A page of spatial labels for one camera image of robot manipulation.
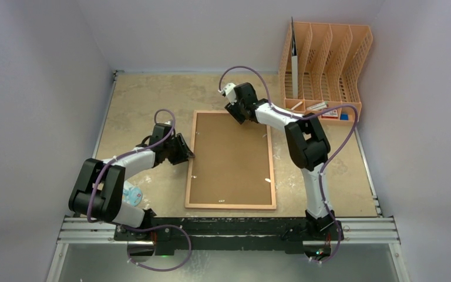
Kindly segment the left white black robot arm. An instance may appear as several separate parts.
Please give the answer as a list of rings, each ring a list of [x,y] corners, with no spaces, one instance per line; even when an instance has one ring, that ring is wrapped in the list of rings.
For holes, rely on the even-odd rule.
[[[165,160],[172,165],[194,157],[184,137],[171,125],[157,123],[151,135],[128,153],[113,159],[86,159],[73,186],[68,208],[92,219],[122,224],[136,240],[147,239],[152,232],[150,210],[125,203],[124,183],[136,174],[152,169]]]

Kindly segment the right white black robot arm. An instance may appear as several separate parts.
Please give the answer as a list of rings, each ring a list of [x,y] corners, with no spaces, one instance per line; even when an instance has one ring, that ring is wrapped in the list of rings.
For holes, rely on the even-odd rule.
[[[268,99],[257,98],[250,83],[228,83],[219,92],[228,100],[225,109],[238,123],[248,120],[285,133],[290,158],[301,169],[304,180],[306,231],[313,239],[322,238],[334,223],[334,210],[322,171],[331,147],[320,121],[282,109]]]

